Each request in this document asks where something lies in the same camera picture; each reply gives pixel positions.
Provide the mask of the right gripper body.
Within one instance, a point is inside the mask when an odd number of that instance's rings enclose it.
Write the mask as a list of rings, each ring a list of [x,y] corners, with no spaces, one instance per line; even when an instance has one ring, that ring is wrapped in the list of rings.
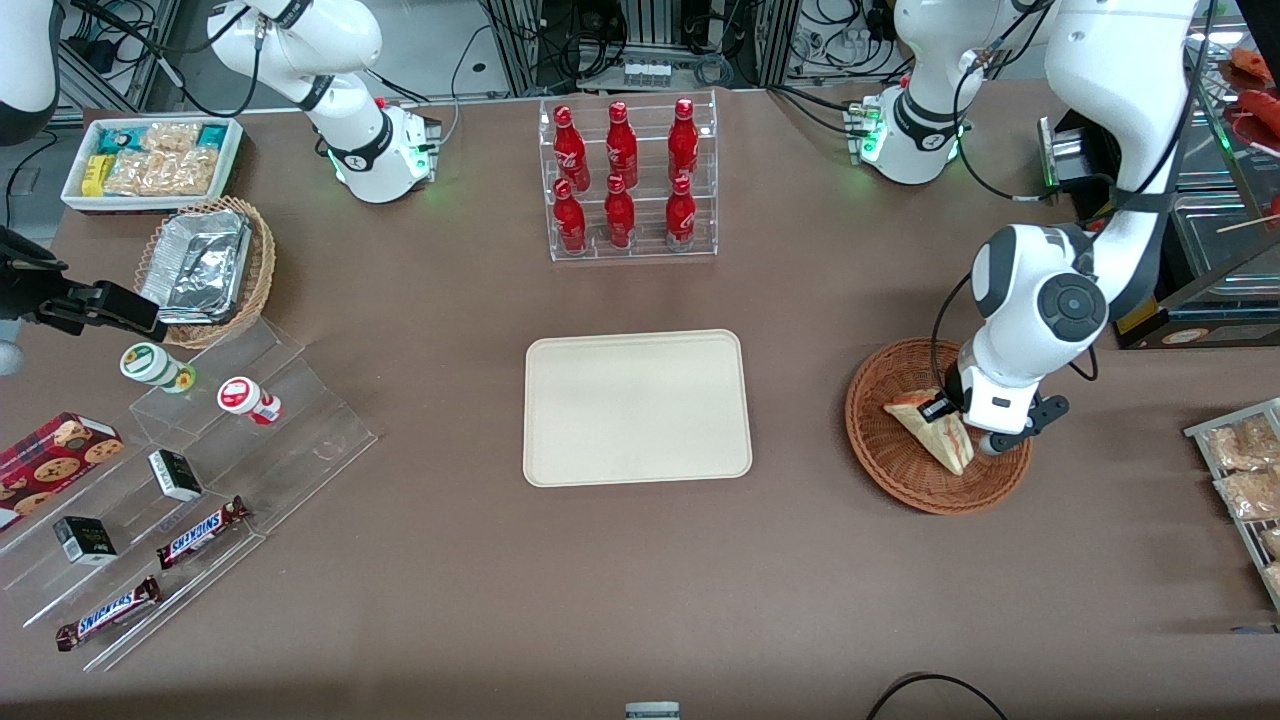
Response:
[[[1,319],[18,320],[36,313],[46,300],[46,272],[4,263]]]

